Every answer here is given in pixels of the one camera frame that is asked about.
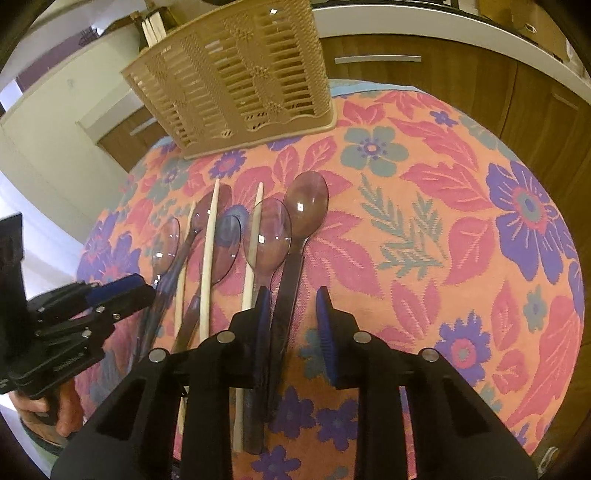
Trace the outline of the person's left hand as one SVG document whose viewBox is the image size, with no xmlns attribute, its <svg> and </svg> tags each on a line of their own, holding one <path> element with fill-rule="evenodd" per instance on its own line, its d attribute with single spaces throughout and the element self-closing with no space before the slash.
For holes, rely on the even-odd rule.
<svg viewBox="0 0 591 480">
<path fill-rule="evenodd" d="M 84 412 L 73 379 L 59 386 L 54 395 L 55 405 L 51 405 L 47 398 L 31 400 L 18 391 L 10 392 L 9 398 L 24 424 L 30 430 L 37 430 L 38 434 L 48 428 L 41 418 L 50 412 L 56 414 L 55 432 L 59 437 L 68 437 L 83 425 Z"/>
</svg>

